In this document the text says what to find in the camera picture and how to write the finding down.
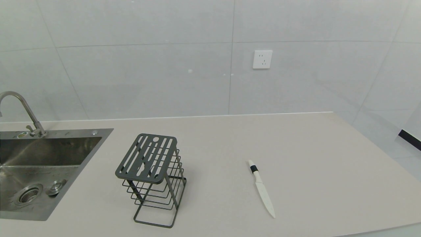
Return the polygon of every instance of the white power socket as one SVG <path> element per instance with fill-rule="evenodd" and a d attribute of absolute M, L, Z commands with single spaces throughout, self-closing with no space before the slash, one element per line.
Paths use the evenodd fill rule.
<path fill-rule="evenodd" d="M 253 69 L 270 68 L 272 61 L 272 50 L 256 50 L 254 51 Z"/>

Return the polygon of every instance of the kitchen counter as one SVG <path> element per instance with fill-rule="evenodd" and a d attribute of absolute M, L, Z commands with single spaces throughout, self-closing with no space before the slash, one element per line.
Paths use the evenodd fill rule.
<path fill-rule="evenodd" d="M 3 123 L 0 131 L 29 123 Z M 0 219 L 2 236 L 419 236 L 421 183 L 334 113 L 42 122 L 114 128 L 47 221 Z M 114 172 L 140 133 L 174 136 L 186 190 L 174 227 L 137 224 Z M 276 212 L 263 206 L 247 161 Z"/>

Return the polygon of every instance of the drain strainer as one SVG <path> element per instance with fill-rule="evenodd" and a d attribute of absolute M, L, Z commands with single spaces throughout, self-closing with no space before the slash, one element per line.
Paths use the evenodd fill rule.
<path fill-rule="evenodd" d="M 34 199 L 36 199 L 41 194 L 42 191 L 43 191 L 43 186 L 39 183 L 29 185 L 19 192 L 19 197 L 15 201 L 15 203 L 17 205 L 28 204 L 32 202 Z"/>
<path fill-rule="evenodd" d="M 49 196 L 54 196 L 60 192 L 63 186 L 66 184 L 65 179 L 56 180 L 51 184 L 51 187 L 45 191 Z"/>

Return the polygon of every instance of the stainless steel sink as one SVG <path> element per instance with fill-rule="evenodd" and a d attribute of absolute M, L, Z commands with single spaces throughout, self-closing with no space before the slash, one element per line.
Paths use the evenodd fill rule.
<path fill-rule="evenodd" d="M 112 130 L 0 132 L 0 218 L 47 220 Z"/>

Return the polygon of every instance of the metal wire rack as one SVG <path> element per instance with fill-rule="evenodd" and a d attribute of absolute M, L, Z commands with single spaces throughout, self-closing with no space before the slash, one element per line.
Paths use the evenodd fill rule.
<path fill-rule="evenodd" d="M 133 218 L 135 222 L 173 227 L 187 181 L 176 144 L 175 137 L 140 134 L 117 168 L 116 176 L 123 179 L 122 185 L 139 205 Z M 138 220 L 141 207 L 167 210 L 170 212 L 165 215 L 173 217 L 167 224 L 156 223 L 159 220 Z"/>

